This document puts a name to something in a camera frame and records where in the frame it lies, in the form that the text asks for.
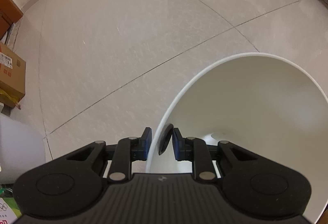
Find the white plastic bowl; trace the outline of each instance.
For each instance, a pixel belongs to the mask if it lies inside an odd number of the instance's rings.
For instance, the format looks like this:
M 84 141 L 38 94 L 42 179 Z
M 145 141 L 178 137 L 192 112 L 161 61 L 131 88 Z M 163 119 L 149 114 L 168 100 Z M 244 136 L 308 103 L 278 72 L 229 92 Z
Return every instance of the white plastic bowl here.
M 174 159 L 171 142 L 158 154 L 168 123 L 208 144 L 229 140 L 306 176 L 312 195 L 304 216 L 315 223 L 328 198 L 327 102 L 316 81 L 291 61 L 264 53 L 229 56 L 201 71 L 173 100 L 154 135 L 146 172 L 191 172 L 191 162 Z

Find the olympic rings logo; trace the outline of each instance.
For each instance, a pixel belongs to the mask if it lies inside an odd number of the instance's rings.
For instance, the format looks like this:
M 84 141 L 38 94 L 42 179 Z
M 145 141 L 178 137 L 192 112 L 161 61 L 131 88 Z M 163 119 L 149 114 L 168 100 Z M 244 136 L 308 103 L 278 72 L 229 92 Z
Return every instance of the olympic rings logo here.
M 1 204 L 0 203 L 0 211 L 6 211 L 8 208 L 7 204 Z

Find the ribbed black surface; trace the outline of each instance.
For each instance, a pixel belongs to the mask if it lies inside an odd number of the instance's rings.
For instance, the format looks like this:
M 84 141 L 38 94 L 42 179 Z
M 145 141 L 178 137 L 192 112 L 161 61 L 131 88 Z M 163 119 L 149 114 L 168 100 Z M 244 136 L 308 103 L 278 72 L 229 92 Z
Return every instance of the ribbed black surface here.
M 190 174 L 135 174 L 128 183 L 110 186 L 95 206 L 78 216 L 41 220 L 24 215 L 16 223 L 309 224 L 301 216 L 280 221 L 248 217 L 227 204 L 215 186 L 199 184 Z

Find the logo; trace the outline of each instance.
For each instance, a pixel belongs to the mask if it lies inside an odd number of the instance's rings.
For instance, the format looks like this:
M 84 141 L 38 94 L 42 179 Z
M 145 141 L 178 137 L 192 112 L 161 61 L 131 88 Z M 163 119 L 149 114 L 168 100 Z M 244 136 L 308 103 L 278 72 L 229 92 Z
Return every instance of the logo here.
M 0 211 L 6 211 L 8 208 L 7 204 L 1 204 L 0 203 Z
M 164 176 L 160 176 L 158 178 L 159 181 L 163 182 L 163 181 L 166 181 L 167 180 L 167 177 L 164 177 Z

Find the cardboard box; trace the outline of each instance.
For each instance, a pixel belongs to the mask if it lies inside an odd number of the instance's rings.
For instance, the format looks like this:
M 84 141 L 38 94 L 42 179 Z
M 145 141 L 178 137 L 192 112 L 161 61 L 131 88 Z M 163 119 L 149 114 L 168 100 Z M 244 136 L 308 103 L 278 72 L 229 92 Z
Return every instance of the cardboard box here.
M 1 90 L 16 100 L 25 95 L 26 62 L 0 42 L 0 102 L 15 107 L 15 103 Z

